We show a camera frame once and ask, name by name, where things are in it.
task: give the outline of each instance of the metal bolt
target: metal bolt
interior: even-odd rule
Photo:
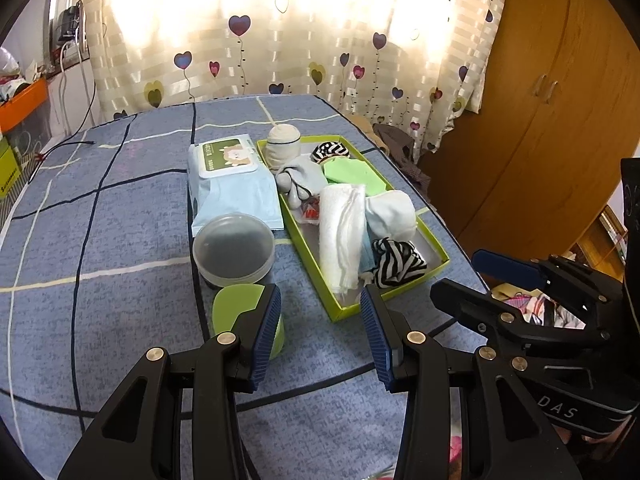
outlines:
[[[527,369],[527,360],[524,357],[514,357],[511,360],[511,366],[513,366],[517,371],[523,372]]]
[[[164,355],[164,350],[161,348],[150,348],[146,351],[146,358],[150,361],[158,361]]]
[[[216,339],[221,345],[230,345],[236,340],[236,334],[233,332],[223,332],[222,334],[218,334]]]
[[[482,359],[486,359],[487,361],[495,359],[495,350],[490,346],[483,346],[479,349],[478,353]]]
[[[500,319],[505,323],[513,323],[515,317],[513,317],[513,314],[511,314],[510,312],[503,312],[502,314],[500,314]]]
[[[413,332],[409,332],[406,335],[406,338],[409,340],[409,342],[415,343],[417,345],[421,345],[422,343],[427,341],[426,336],[422,332],[418,332],[417,330],[414,330]]]

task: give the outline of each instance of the rolled white gauze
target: rolled white gauze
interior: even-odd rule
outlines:
[[[320,192],[320,271],[337,295],[358,287],[364,190],[362,184],[332,184]]]
[[[300,131],[292,124],[278,124],[267,136],[264,158],[273,173],[300,155]]]

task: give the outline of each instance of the green cup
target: green cup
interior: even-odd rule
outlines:
[[[213,300],[213,332],[218,335],[221,332],[229,332],[236,319],[243,312],[253,310],[258,305],[258,300],[264,290],[263,285],[239,284],[229,285],[219,291]],[[284,345],[284,326],[282,314],[278,320],[276,337],[271,347],[270,359],[280,353]]]

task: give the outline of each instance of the green cloth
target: green cloth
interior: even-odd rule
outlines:
[[[219,291],[213,300],[213,332],[218,335],[221,332],[230,332],[236,319],[243,312],[253,310],[258,305],[258,300],[264,287],[262,285],[229,285]],[[278,320],[276,337],[271,347],[270,359],[280,353],[284,345],[284,328],[282,326],[282,315]]]
[[[324,176],[339,184],[364,184],[365,194],[375,196],[386,191],[384,181],[363,160],[334,156],[322,165]]]

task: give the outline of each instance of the cartoon sheep picture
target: cartoon sheep picture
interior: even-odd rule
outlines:
[[[250,164],[249,151],[242,147],[242,144],[235,144],[233,146],[225,146],[220,150],[222,156],[225,158],[225,166],[241,166],[243,164]]]

